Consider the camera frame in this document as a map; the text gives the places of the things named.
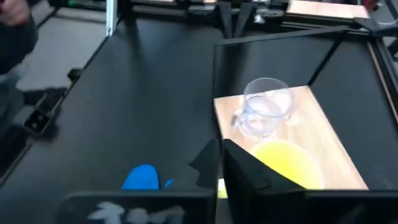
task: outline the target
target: glass mug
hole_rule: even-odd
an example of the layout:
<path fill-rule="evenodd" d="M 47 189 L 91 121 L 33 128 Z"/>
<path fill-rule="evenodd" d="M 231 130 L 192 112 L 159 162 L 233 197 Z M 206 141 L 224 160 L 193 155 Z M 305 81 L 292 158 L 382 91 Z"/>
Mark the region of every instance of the glass mug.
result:
<path fill-rule="evenodd" d="M 289 87 L 275 78 L 258 78 L 244 89 L 244 102 L 231 125 L 250 137 L 264 139 L 289 117 L 294 97 Z"/>

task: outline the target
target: black clip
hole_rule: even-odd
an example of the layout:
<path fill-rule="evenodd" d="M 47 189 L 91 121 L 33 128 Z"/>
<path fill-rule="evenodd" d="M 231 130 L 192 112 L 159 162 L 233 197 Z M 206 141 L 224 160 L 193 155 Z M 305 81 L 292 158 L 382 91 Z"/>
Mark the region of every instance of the black clip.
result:
<path fill-rule="evenodd" d="M 49 91 L 45 93 L 23 122 L 25 130 L 35 136 L 43 135 L 57 114 L 64 97 L 64 91 Z"/>

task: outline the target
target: blue sponge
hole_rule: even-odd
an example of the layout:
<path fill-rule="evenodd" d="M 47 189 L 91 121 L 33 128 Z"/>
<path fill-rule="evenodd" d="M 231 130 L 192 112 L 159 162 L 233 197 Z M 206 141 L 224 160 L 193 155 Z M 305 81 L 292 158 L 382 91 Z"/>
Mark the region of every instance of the blue sponge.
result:
<path fill-rule="evenodd" d="M 159 188 L 157 171 L 149 164 L 134 168 L 122 186 L 122 190 L 159 190 Z"/>

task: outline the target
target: black tabletop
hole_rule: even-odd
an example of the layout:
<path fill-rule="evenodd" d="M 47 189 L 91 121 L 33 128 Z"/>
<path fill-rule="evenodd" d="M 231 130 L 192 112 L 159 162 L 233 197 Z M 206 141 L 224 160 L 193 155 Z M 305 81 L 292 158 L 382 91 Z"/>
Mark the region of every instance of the black tabletop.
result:
<path fill-rule="evenodd" d="M 177 22 L 118 25 L 63 102 L 55 139 L 36 142 L 0 189 L 0 223 L 52 223 L 68 194 L 119 190 L 145 163 L 161 182 L 175 179 L 173 189 L 199 189 L 188 163 L 218 137 L 211 61 L 221 38 L 212 27 Z M 304 85 L 331 43 L 247 45 L 226 58 L 235 70 L 217 78 L 218 94 L 241 94 L 256 77 Z M 367 45 L 344 42 L 313 91 L 369 188 L 398 188 L 396 127 Z"/>

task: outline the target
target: wooden panel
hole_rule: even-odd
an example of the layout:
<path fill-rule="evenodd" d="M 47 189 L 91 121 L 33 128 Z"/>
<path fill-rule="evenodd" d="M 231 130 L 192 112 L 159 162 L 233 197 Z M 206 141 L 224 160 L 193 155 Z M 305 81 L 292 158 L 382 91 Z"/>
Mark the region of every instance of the wooden panel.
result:
<path fill-rule="evenodd" d="M 320 165 L 326 189 L 368 189 L 340 143 L 320 105 L 307 86 L 291 88 L 295 97 L 292 117 L 269 139 L 285 139 L 308 151 Z M 243 104 L 243 95 L 214 99 L 221 134 L 248 152 L 259 144 L 231 127 L 233 113 Z"/>
<path fill-rule="evenodd" d="M 217 2 L 217 0 L 204 1 L 205 3 Z M 363 6 L 298 0 L 293 0 L 290 3 L 288 13 L 339 18 L 369 17 L 367 10 Z"/>

